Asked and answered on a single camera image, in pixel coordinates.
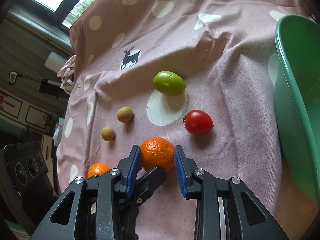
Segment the deer print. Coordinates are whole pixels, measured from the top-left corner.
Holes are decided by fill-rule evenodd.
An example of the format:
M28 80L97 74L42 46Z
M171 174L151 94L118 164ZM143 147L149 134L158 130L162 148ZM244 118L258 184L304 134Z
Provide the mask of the deer print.
M124 58L123 58L123 61L122 61L122 65L121 65L121 70L122 70L122 67L125 66L131 61L132 65L136 64L138 62L138 56L140 54L140 51L134 55L131 55L129 56L130 54L130 51L134 48L134 45L133 46L130 46L130 49L126 49L124 51L125 55L124 55Z

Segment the green basin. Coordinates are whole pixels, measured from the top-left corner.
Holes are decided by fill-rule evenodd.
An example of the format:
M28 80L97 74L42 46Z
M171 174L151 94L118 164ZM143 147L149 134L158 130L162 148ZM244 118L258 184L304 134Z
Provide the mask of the green basin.
M275 108L284 157L298 187L320 208L320 26L284 16L276 47Z

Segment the tangerine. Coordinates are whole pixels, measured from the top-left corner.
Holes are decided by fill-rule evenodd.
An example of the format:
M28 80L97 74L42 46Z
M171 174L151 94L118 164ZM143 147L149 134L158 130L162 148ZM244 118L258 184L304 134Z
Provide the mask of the tangerine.
M141 146L141 166L151 170L154 166L163 167L166 172L174 167L174 146L171 142L161 137L151 137Z
M111 170L111 168L104 163L92 164L88 170L87 178L90 178L95 174L98 174L99 176L101 176L103 173L105 173L109 170Z

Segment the triangular cutout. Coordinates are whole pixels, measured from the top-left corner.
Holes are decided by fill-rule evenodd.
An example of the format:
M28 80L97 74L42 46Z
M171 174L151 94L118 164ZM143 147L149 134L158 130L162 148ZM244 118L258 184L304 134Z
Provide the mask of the triangular cutout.
M262 213L260 208L249 197L246 192L241 192L241 198L244 205L245 215L250 226L263 223L267 217Z
M73 199L75 198L75 193L73 191L69 192L68 195L61 201L60 205L54 211L50 217L52 223L60 224L66 226L69 223L70 213L72 208Z

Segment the silver bolt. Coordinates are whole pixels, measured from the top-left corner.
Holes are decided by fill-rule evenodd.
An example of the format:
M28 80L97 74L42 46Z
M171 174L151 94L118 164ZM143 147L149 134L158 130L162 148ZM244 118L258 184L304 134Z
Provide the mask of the silver bolt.
M83 182L83 178L82 177L75 178L75 183L76 184L81 184L82 182Z
M111 175L117 175L119 173L119 170L118 169L111 169L110 170L110 174Z
M203 169L196 169L196 170L195 170L195 174L197 174L197 175L203 175L203 174L204 174L204 170L203 170Z
M231 179L231 181L232 181L232 183L234 183L234 184L239 184L239 183L241 182L241 180L240 180L239 178L237 178L237 177L233 177L233 178Z

